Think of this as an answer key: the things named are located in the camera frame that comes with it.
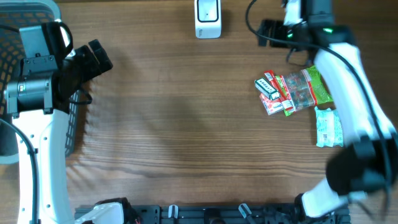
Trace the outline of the red stick packet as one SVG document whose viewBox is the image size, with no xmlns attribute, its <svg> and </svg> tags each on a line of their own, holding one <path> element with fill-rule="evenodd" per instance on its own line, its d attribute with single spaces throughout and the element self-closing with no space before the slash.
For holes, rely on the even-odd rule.
<svg viewBox="0 0 398 224">
<path fill-rule="evenodd" d="M 274 72 L 272 70 L 268 70 L 264 72 L 265 77 L 267 78 L 268 82 L 275 87 L 278 92 L 280 93 L 280 102 L 282 103 L 284 107 L 284 113 L 286 116 L 290 116 L 294 111 L 295 107 L 292 103 L 292 99 L 289 93 L 287 93 L 287 90 L 285 89 L 284 81 L 282 80 L 282 77 L 280 76 L 275 76 Z"/>
</svg>

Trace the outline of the green white gum pack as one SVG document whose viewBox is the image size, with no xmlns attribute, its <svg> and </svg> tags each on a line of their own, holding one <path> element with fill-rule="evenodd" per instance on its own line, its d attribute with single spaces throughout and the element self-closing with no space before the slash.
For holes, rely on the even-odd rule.
<svg viewBox="0 0 398 224">
<path fill-rule="evenodd" d="M 273 87 L 265 78 L 260 78 L 254 81 L 255 87 L 271 101 L 280 98 L 280 93 Z"/>
</svg>

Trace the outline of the white teal wipes packet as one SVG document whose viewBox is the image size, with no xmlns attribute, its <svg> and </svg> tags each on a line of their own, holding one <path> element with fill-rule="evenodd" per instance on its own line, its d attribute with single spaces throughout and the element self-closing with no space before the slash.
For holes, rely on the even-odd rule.
<svg viewBox="0 0 398 224">
<path fill-rule="evenodd" d="M 343 130 L 337 110 L 315 107 L 317 147 L 343 147 Z"/>
</svg>

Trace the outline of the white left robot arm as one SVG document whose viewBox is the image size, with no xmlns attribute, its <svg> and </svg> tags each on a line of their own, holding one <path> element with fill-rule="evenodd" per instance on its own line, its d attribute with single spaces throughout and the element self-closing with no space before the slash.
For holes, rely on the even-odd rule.
<svg viewBox="0 0 398 224">
<path fill-rule="evenodd" d="M 65 145 L 70 105 L 82 85 L 112 69 L 98 40 L 67 53 L 41 54 L 21 60 L 17 77 L 7 85 L 9 127 L 16 132 L 19 155 L 18 223 L 136 223 L 126 198 L 100 201 L 79 219 L 70 209 Z"/>
</svg>

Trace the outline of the red white candy pack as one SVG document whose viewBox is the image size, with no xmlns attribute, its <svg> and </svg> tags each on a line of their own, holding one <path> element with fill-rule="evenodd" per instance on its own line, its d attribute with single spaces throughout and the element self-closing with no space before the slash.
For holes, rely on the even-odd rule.
<svg viewBox="0 0 398 224">
<path fill-rule="evenodd" d="M 272 115 L 284 110 L 284 107 L 279 99 L 270 100 L 263 93 L 261 93 L 259 97 L 268 115 Z"/>
</svg>

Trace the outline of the green snack bag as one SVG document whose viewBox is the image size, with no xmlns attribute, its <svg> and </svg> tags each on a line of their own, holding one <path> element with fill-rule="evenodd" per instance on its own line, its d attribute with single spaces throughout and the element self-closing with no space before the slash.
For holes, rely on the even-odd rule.
<svg viewBox="0 0 398 224">
<path fill-rule="evenodd" d="M 292 104 L 292 109 L 284 110 L 286 116 L 305 108 L 333 102 L 316 66 L 288 75 L 276 75 L 275 78 L 284 96 Z"/>
</svg>

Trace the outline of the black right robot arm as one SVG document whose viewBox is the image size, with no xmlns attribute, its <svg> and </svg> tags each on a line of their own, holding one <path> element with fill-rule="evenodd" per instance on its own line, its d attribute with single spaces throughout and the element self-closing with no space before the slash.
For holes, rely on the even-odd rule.
<svg viewBox="0 0 398 224">
<path fill-rule="evenodd" d="M 335 24 L 330 1 L 285 0 L 283 31 L 264 38 L 306 50 L 321 73 L 340 117 L 345 148 L 326 165 L 325 178 L 296 198 L 310 222 L 383 190 L 397 180 L 397 131 L 384 114 L 361 63 L 352 31 Z"/>
</svg>

